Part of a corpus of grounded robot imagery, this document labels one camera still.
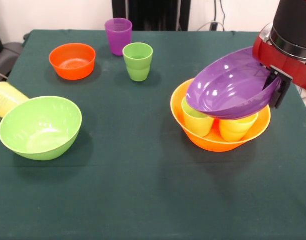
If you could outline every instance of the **plastic cup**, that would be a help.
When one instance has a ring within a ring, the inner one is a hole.
[[[238,142],[254,125],[259,113],[238,120],[220,120],[219,131],[222,138],[227,142]]]
[[[135,42],[123,49],[123,57],[129,77],[135,82],[148,78],[153,58],[153,48],[142,42]]]
[[[191,108],[186,97],[182,100],[182,110],[186,128],[199,137],[207,136],[213,126],[214,118]]]
[[[0,82],[0,117],[4,116],[16,106],[29,100],[27,96],[18,91],[8,82]]]
[[[132,41],[132,22],[125,18],[113,18],[105,23],[109,48],[114,55],[122,56],[123,48]]]

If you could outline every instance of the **purple bowl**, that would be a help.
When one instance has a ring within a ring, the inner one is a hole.
[[[262,90],[270,71],[253,58],[252,47],[233,52],[200,72],[186,93],[195,110],[218,119],[241,119],[264,109],[280,86]]]

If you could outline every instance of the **green bowl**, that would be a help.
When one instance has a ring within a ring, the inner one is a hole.
[[[82,113],[58,96],[32,98],[13,108],[0,123],[0,140],[14,153],[48,161],[63,155],[76,140]]]

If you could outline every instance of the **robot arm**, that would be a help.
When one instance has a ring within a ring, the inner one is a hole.
[[[291,82],[306,89],[306,0],[280,1],[273,23],[255,40],[253,56],[271,72],[264,88],[281,78],[271,107],[281,105]]]

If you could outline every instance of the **cup rim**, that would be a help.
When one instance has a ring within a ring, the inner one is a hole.
[[[255,113],[255,114],[250,115],[250,116],[243,117],[243,118],[240,118],[240,119],[235,119],[235,120],[221,119],[220,122],[221,122],[221,121],[225,121],[225,122],[231,122],[231,123],[234,124],[234,125],[244,126],[244,125],[254,124],[254,123],[258,120],[259,115],[260,115],[259,112],[257,112],[257,113]],[[246,119],[246,118],[249,118],[249,117],[252,117],[252,116],[254,116],[254,119],[253,119],[252,121],[243,122],[243,123],[237,123],[237,122],[235,122],[235,121],[238,121],[238,120],[241,120],[241,119]]]
[[[182,103],[181,103],[181,107],[182,107],[182,111],[185,115],[189,116],[190,118],[193,118],[193,119],[207,119],[207,118],[212,118],[211,116],[207,115],[207,114],[204,114],[205,116],[204,117],[196,117],[196,116],[192,116],[190,114],[187,113],[187,111],[184,110],[184,107],[183,107],[183,103],[186,102],[186,104],[189,106],[188,102],[187,102],[187,99],[186,99],[186,96],[183,97],[182,99]]]
[[[114,21],[115,19],[124,20],[124,21],[130,23],[131,26],[130,26],[128,29],[123,30],[123,31],[114,31],[114,30],[112,30],[112,29],[109,29],[109,28],[107,27],[108,23]],[[130,20],[128,20],[127,18],[115,17],[115,18],[111,18],[111,19],[107,20],[107,21],[105,22],[105,24],[104,24],[104,27],[105,27],[105,30],[106,30],[106,31],[110,31],[110,32],[114,32],[114,33],[125,33],[125,32],[127,32],[127,31],[129,31],[130,29],[133,28],[133,23],[132,23]]]
[[[129,57],[128,55],[126,55],[126,54],[124,53],[124,51],[125,51],[125,49],[126,49],[127,47],[129,47],[129,46],[131,46],[131,45],[145,45],[145,46],[148,46],[148,47],[151,49],[151,54],[150,54],[149,56],[147,56],[147,57],[145,57],[145,58],[141,58],[141,59]],[[128,58],[128,59],[131,59],[131,60],[134,60],[134,61],[142,61],[142,60],[149,59],[149,58],[153,55],[153,48],[152,48],[150,45],[148,45],[148,44],[146,44],[146,43],[144,43],[144,42],[132,42],[132,43],[126,45],[126,46],[123,48],[123,51],[122,51],[122,52],[123,52],[123,56],[126,57],[126,58]]]

